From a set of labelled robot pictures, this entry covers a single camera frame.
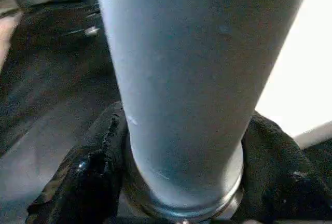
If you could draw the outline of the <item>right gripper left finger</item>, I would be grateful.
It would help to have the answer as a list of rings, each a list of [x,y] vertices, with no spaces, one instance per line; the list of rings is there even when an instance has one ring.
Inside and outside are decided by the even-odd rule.
[[[28,206],[25,223],[116,223],[127,134],[122,103],[114,102]]]

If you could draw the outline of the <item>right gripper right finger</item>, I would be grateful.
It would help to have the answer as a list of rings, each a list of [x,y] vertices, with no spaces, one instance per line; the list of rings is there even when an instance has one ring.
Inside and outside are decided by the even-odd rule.
[[[244,195],[234,220],[331,220],[331,186],[275,122],[254,113],[241,144]]]

